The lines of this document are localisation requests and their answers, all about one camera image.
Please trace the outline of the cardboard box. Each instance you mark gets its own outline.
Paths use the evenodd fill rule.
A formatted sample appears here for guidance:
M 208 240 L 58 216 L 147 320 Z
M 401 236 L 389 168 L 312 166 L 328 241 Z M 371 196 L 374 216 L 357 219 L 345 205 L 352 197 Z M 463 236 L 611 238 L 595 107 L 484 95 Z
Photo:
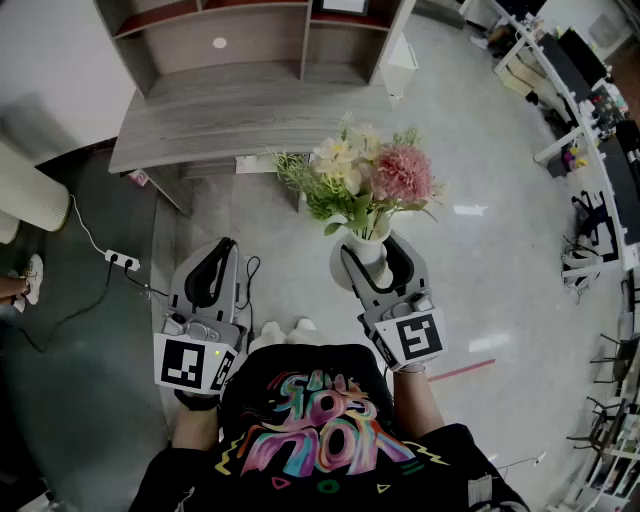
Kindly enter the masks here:
M 520 50 L 498 73 L 502 84 L 522 96 L 538 89 L 546 74 L 529 48 Z

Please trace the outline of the black office chair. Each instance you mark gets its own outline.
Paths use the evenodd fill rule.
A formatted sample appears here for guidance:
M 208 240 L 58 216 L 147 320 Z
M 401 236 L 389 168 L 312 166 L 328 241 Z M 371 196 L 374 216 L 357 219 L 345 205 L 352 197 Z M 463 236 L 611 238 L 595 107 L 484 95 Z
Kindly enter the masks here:
M 608 214 L 608 210 L 605 204 L 603 192 L 599 192 L 601 204 L 594 207 L 589 194 L 585 191 L 581 191 L 581 196 L 586 199 L 582 199 L 573 196 L 571 198 L 572 205 L 584 213 L 583 216 L 577 217 L 577 232 L 576 239 L 580 238 L 591 239 L 593 238 L 592 245 L 599 245 L 598 227 L 604 224 L 610 236 L 612 251 L 602 255 L 604 262 L 611 262 L 617 260 L 619 257 L 619 250 L 617 245 L 617 237 L 615 232 L 615 226 L 613 218 Z

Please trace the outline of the group of black metal chairs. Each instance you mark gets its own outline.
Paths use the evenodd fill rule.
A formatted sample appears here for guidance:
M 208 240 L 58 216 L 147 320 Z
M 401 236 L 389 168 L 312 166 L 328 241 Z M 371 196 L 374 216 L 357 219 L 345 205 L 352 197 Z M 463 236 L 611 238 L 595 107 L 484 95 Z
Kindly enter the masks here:
M 616 351 L 614 356 L 600 356 L 589 361 L 590 364 L 612 364 L 611 378 L 609 380 L 596 379 L 593 383 L 615 384 L 622 392 L 623 384 L 630 376 L 636 355 L 640 350 L 640 335 L 634 335 L 630 339 L 623 340 L 616 340 L 605 334 L 601 334 L 600 337 L 613 343 Z M 623 392 L 620 394 L 618 402 L 610 405 L 605 405 L 592 397 L 588 397 L 587 400 L 596 406 L 598 413 L 592 429 L 588 436 L 569 436 L 567 440 L 583 443 L 583 446 L 575 445 L 575 449 L 592 449 L 598 456 L 603 456 L 619 433 L 622 419 L 630 400 L 624 396 Z

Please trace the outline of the person's left white shoe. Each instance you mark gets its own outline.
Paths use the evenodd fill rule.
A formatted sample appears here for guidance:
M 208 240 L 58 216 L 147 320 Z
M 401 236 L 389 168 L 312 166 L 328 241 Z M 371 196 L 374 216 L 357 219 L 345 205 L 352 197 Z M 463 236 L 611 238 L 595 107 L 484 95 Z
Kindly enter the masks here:
M 251 355 L 262 348 L 284 344 L 285 342 L 286 335 L 281 330 L 280 325 L 276 321 L 269 321 L 262 326 L 260 335 L 248 344 L 247 352 Z

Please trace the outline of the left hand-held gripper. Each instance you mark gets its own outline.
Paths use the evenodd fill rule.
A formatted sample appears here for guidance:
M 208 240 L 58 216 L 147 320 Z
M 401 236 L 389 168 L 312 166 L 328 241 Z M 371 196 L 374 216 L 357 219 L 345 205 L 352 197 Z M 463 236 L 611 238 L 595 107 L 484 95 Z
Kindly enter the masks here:
M 180 391 L 221 391 L 247 329 L 232 323 L 239 297 L 239 249 L 222 237 L 175 270 L 164 324 L 153 337 L 154 378 Z M 187 313 L 213 313 L 214 319 Z

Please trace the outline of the wooden shelf unit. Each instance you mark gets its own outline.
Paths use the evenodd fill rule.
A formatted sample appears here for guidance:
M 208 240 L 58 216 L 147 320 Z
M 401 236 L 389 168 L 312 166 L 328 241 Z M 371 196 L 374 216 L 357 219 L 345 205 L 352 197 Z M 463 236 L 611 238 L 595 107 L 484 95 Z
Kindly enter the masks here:
M 93 0 L 136 91 L 164 75 L 241 63 L 281 63 L 305 79 L 344 66 L 367 84 L 399 39 L 416 0 L 369 0 L 364 16 L 321 12 L 318 0 Z M 216 37 L 227 46 L 216 49 Z

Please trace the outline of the person's right white shoe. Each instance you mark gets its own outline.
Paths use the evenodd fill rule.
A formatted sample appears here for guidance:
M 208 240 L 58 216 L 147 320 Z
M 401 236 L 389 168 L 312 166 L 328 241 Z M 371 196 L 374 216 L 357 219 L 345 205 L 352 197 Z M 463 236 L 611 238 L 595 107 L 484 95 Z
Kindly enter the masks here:
M 318 335 L 319 332 L 315 324 L 309 318 L 301 318 L 297 321 L 295 328 L 287 335 L 286 341 L 295 345 L 318 346 L 321 342 Z

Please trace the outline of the person's left forearm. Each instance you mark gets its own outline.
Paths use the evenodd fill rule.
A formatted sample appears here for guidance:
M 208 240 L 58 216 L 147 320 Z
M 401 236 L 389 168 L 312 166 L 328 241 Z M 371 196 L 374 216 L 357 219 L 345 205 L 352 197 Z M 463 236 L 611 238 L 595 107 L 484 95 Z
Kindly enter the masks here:
M 175 419 L 171 447 L 210 451 L 218 444 L 218 407 L 192 410 L 181 403 Z

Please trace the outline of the white table with equipment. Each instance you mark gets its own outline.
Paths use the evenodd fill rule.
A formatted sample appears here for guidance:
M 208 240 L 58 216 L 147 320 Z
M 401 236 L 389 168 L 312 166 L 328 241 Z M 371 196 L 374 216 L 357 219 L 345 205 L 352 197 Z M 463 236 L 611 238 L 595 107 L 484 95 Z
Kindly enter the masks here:
M 585 101 L 582 103 L 577 103 L 575 101 L 574 94 L 567 89 L 556 73 L 554 67 L 542 53 L 542 48 L 538 45 L 539 42 L 535 39 L 531 30 L 520 24 L 517 19 L 510 15 L 496 0 L 485 0 L 485 2 L 501 16 L 502 21 L 507 21 L 520 35 L 516 44 L 496 65 L 494 73 L 498 75 L 498 73 L 506 67 L 506 64 L 520 51 L 522 47 L 528 46 L 534 53 L 536 59 L 544 69 L 547 77 L 554 85 L 558 94 L 566 101 L 569 107 L 569 112 L 576 119 L 576 127 L 572 128 L 568 134 L 535 154 L 533 160 L 536 163 L 542 164 L 548 161 L 552 156 L 558 154 L 564 145 L 569 144 L 579 137 L 582 137 L 585 140 L 588 154 L 587 170 L 590 171 L 593 176 L 598 175 L 600 177 L 600 181 L 603 183 L 601 191 L 604 195 L 608 214 L 613 218 L 619 250 L 619 257 L 617 260 L 611 262 L 603 261 L 597 265 L 597 270 L 599 272 L 604 272 L 616 269 L 622 269 L 623 271 L 630 271 L 634 269 L 638 264 L 640 264 L 640 252 L 638 251 L 638 245 L 628 245 L 625 243 L 625 234 L 627 229 L 620 222 L 618 202 L 608 175 L 608 171 L 613 169 L 613 160 L 609 157 L 608 153 L 601 151 L 601 148 L 604 146 L 603 143 L 600 145 L 596 144 L 597 137 L 593 130 L 594 124 L 587 116 L 583 116 L 581 113 L 580 106 L 585 104 Z

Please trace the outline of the black wristband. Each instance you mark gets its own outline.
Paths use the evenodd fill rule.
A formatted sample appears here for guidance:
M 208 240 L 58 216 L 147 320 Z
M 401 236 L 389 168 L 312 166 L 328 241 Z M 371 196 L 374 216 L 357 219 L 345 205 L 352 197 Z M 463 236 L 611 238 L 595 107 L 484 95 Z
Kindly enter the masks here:
M 175 389 L 174 396 L 190 411 L 209 411 L 215 409 L 220 404 L 219 394 L 190 394 L 185 391 Z

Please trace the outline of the black computer monitor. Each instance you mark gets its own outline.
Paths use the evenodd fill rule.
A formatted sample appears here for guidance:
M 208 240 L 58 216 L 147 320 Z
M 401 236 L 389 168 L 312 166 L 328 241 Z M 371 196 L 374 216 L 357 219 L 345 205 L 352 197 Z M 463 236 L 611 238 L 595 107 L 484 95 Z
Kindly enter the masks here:
M 572 28 L 559 38 L 546 33 L 538 45 L 577 103 L 586 100 L 593 87 L 608 77 L 605 65 Z

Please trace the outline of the person's white shoe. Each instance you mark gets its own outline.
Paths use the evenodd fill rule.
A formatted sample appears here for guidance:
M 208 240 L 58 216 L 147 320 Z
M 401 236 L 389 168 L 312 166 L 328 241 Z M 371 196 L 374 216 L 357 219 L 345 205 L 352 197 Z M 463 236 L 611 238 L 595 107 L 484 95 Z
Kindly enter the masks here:
M 318 346 L 321 342 L 318 335 L 319 332 L 315 324 L 309 318 L 301 318 L 297 321 L 295 328 L 287 335 L 286 341 L 295 345 Z
M 269 321 L 262 326 L 260 335 L 248 344 L 247 352 L 251 355 L 262 348 L 284 344 L 285 342 L 286 335 L 281 330 L 280 325 L 276 321 Z
M 44 278 L 44 262 L 41 256 L 33 254 L 22 271 L 22 274 L 11 270 L 9 276 L 11 278 L 25 280 L 28 285 L 27 292 L 17 295 L 12 299 L 13 307 L 20 313 L 23 313 L 27 304 L 36 305 L 39 301 Z

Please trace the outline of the white power strip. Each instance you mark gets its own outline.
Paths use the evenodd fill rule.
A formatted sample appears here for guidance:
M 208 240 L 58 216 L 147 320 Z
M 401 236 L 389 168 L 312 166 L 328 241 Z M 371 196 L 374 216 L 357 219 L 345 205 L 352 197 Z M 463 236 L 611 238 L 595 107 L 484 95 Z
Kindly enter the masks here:
M 125 270 L 138 271 L 140 262 L 137 258 L 119 253 L 113 250 L 107 250 L 104 253 L 105 260 L 113 265 L 122 267 Z

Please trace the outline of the white ceramic vase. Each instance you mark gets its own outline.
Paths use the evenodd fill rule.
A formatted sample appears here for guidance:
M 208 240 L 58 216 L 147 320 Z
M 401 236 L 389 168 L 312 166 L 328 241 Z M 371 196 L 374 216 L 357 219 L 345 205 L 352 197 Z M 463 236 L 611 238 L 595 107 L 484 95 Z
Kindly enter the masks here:
M 387 263 L 387 252 L 384 242 L 389 237 L 391 229 L 377 229 L 371 240 L 362 239 L 349 231 L 333 247 L 329 257 L 329 270 L 334 282 L 344 290 L 351 290 L 352 284 L 349 274 L 342 262 L 341 249 L 349 248 L 359 258 L 365 270 L 371 276 L 374 284 L 387 287 L 392 283 L 393 273 Z

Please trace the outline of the small white ribbed cylinder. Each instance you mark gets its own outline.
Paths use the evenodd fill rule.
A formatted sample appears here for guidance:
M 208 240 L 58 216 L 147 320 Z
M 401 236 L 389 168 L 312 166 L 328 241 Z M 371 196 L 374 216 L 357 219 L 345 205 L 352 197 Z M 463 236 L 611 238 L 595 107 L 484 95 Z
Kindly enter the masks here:
M 20 220 L 0 211 L 0 244 L 12 243 L 19 231 Z

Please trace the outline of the person's black printed t-shirt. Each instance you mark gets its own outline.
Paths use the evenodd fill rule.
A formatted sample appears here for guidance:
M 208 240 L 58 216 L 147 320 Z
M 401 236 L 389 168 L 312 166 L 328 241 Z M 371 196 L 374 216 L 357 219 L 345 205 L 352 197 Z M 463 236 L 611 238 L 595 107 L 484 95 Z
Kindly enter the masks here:
M 262 348 L 224 391 L 220 444 L 161 451 L 130 512 L 530 512 L 466 426 L 408 435 L 393 408 L 365 346 Z

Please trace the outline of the pink and white artificial flowers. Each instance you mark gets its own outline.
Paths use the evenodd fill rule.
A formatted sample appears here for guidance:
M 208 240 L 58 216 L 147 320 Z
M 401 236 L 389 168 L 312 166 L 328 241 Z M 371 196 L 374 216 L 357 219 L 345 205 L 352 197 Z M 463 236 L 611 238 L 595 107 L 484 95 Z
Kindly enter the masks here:
M 419 142 L 414 127 L 383 140 L 373 125 L 347 112 L 337 134 L 310 155 L 271 155 L 278 178 L 304 196 L 311 217 L 325 224 L 326 236 L 345 229 L 373 241 L 381 237 L 383 222 L 396 213 L 426 213 L 443 190 Z

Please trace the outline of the white storage rack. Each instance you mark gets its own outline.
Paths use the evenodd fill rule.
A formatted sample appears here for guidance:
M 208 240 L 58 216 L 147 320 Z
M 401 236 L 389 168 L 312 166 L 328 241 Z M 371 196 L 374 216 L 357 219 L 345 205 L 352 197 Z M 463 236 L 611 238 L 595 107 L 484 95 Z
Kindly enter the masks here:
M 565 497 L 544 512 L 624 512 L 640 489 L 640 441 L 619 441 L 585 461 Z

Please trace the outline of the red floor tape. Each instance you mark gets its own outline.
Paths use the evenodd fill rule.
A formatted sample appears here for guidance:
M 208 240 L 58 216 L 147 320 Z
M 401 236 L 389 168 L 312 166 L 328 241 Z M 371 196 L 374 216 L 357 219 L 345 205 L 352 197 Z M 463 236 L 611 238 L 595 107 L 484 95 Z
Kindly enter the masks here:
M 465 373 L 469 373 L 469 372 L 472 372 L 472 371 L 475 371 L 475 370 L 478 370 L 478 369 L 493 365 L 495 363 L 496 363 L 496 359 L 494 359 L 494 358 L 488 359 L 488 360 L 484 360 L 484 361 L 480 361 L 480 362 L 477 362 L 477 363 L 474 363 L 474 364 L 471 364 L 471 365 L 468 365 L 468 366 L 465 366 L 465 367 L 461 367 L 461 368 L 458 368 L 458 369 L 455 369 L 455 370 L 451 370 L 451 371 L 448 371 L 448 372 L 445 372 L 445 373 L 442 373 L 442 374 L 439 374 L 439 375 L 430 376 L 430 377 L 428 377 L 428 381 L 431 383 L 431 382 L 436 382 L 436 381 L 440 381 L 440 380 L 445 380 L 445 379 L 448 379 L 448 378 L 452 378 L 452 377 L 455 377 L 455 376 L 463 375 Z

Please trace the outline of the grey wooden shelf desk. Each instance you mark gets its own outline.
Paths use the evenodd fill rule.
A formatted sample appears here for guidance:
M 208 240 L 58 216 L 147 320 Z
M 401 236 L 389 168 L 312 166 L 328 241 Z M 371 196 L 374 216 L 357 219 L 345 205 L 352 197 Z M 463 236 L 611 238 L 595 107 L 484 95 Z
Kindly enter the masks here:
M 191 178 L 228 170 L 241 156 L 308 153 L 347 112 L 392 131 L 380 67 L 370 84 L 338 65 L 313 66 L 305 79 L 285 64 L 267 62 L 164 75 L 147 96 L 135 88 L 109 170 L 122 176 L 143 170 L 179 211 L 189 213 Z

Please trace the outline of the person's right forearm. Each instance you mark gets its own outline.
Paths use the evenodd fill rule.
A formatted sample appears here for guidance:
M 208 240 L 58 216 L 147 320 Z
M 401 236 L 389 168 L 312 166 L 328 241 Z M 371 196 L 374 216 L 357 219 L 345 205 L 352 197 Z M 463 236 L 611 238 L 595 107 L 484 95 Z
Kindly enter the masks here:
M 394 421 L 409 440 L 445 426 L 423 367 L 406 367 L 393 374 Z

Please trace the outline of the black framed leaf print picture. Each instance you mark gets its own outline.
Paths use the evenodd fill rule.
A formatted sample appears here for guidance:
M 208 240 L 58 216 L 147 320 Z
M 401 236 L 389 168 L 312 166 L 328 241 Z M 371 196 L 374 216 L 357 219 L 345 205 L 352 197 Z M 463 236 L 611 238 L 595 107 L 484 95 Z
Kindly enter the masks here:
M 364 16 L 368 13 L 369 0 L 318 0 L 321 12 Z

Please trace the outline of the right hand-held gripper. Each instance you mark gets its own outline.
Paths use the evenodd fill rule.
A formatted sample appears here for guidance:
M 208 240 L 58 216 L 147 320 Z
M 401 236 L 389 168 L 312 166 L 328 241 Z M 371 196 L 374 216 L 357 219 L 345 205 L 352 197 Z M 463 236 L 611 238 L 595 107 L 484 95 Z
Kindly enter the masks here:
M 445 353 L 446 333 L 443 312 L 432 302 L 422 256 L 399 233 L 391 233 L 383 245 L 392 276 L 387 287 L 376 286 L 359 258 L 346 246 L 342 247 L 341 256 L 364 309 L 358 320 L 365 336 L 387 367 L 396 372 Z

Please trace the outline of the large white ribbed cylinder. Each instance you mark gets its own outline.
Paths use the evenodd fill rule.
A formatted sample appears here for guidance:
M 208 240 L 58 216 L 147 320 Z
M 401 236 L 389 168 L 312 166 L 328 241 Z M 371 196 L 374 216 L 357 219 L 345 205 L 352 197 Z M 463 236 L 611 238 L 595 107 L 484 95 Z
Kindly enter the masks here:
M 55 232 L 71 207 L 68 189 L 0 142 L 0 212 Z

